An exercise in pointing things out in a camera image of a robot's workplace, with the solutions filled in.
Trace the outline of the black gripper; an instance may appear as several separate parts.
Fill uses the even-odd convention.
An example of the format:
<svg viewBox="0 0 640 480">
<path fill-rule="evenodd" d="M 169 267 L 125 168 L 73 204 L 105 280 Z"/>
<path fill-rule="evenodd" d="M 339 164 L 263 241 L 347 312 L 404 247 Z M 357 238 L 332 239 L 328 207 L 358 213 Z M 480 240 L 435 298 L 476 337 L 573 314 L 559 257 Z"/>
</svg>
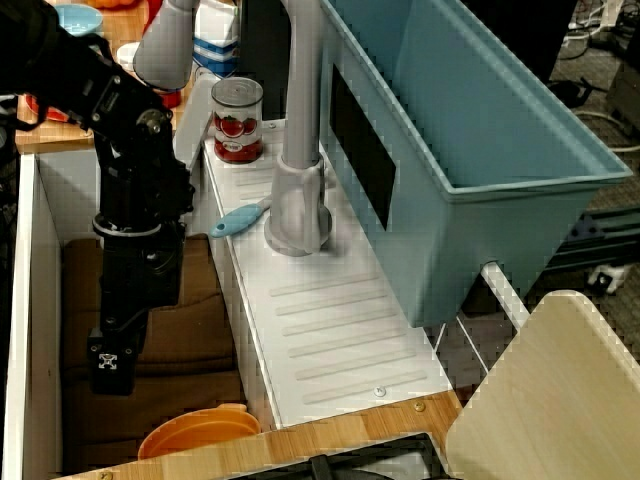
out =
<svg viewBox="0 0 640 480">
<path fill-rule="evenodd" d="M 138 378 L 148 311 L 178 303 L 185 244 L 183 225 L 148 236 L 103 238 L 100 328 L 87 338 L 91 391 L 129 396 Z M 136 334 L 126 332 L 136 330 Z"/>
</svg>

